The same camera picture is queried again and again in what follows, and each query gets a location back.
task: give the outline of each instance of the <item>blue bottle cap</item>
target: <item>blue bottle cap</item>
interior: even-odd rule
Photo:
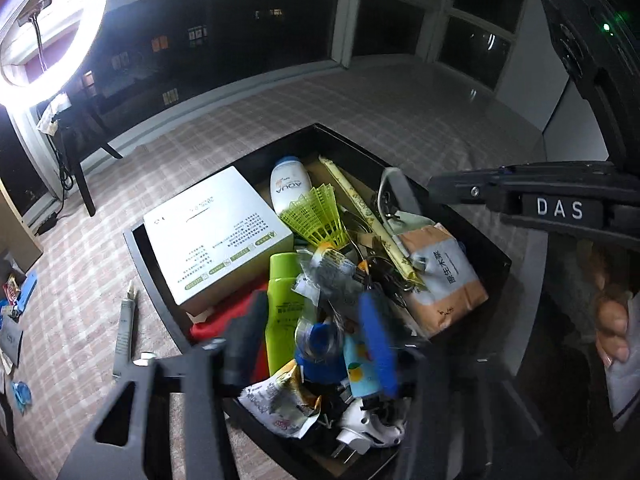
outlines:
[[[276,162],[276,165],[274,166],[274,168],[276,168],[281,164],[284,164],[285,162],[291,162],[293,160],[300,162],[300,159],[297,158],[296,156],[293,156],[293,155],[283,156],[278,162]]]

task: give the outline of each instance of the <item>snack package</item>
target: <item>snack package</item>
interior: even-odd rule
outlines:
[[[420,277],[427,290],[404,298],[409,311],[429,336],[441,332],[489,297],[458,241],[441,225],[400,235],[411,256],[421,256]]]
[[[321,397],[303,386],[294,360],[266,381],[246,387],[238,400],[272,433],[286,438],[305,436],[320,415]]]
[[[18,298],[20,297],[20,286],[15,279],[15,276],[11,274],[6,283],[2,286],[4,294],[6,296],[9,305],[15,306],[18,304]]]

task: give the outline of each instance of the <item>white bottle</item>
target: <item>white bottle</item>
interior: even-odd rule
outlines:
[[[271,203],[277,215],[309,190],[311,181],[299,158],[285,156],[276,162],[271,171]]]

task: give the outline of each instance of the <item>storage box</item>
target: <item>storage box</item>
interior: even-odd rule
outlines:
[[[314,186],[332,184],[337,200],[347,208],[351,201],[331,179],[326,168],[318,162],[318,155],[330,158],[345,174],[365,202],[375,195],[383,170],[389,166],[385,161],[357,146],[349,139],[322,124],[312,124],[288,136],[281,137],[251,152],[232,165],[270,202],[269,182],[271,170],[283,156],[293,155],[305,165]],[[412,189],[428,218],[446,225],[458,240],[464,242],[466,256],[474,266],[489,300],[476,308],[449,329],[433,338],[434,344],[446,345],[458,354],[474,355],[499,352],[501,337],[496,331],[508,316],[495,316],[500,292],[509,275],[511,261],[478,229],[462,218],[453,209],[433,203],[427,191],[412,182]],[[175,304],[166,279],[158,266],[158,255],[149,241],[149,233],[143,221],[136,222],[124,231],[131,257],[140,274],[158,316],[181,352],[187,352],[197,344],[191,338],[193,320]],[[370,449],[362,456],[354,457],[346,464],[342,460],[328,457],[325,452],[311,449],[296,439],[274,435],[240,404],[236,398],[223,399],[225,413],[238,428],[241,428],[267,455],[294,478],[299,480],[380,480],[390,478],[389,471],[398,452],[397,447]]]
[[[175,303],[192,316],[267,272],[293,233],[235,167],[210,176],[144,217]]]

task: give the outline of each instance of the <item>plastic container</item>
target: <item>plastic container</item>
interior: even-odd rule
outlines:
[[[294,334],[305,297],[291,290],[302,272],[296,253],[274,254],[269,262],[269,320],[264,330],[269,374],[273,375],[293,359],[296,350]]]
[[[356,332],[353,335],[346,335],[344,339],[344,363],[347,367],[351,384],[351,395],[354,397],[367,397],[378,393],[382,389],[362,334]]]
[[[276,162],[271,171],[271,203],[277,215],[310,190],[309,175],[296,156],[285,156]]]

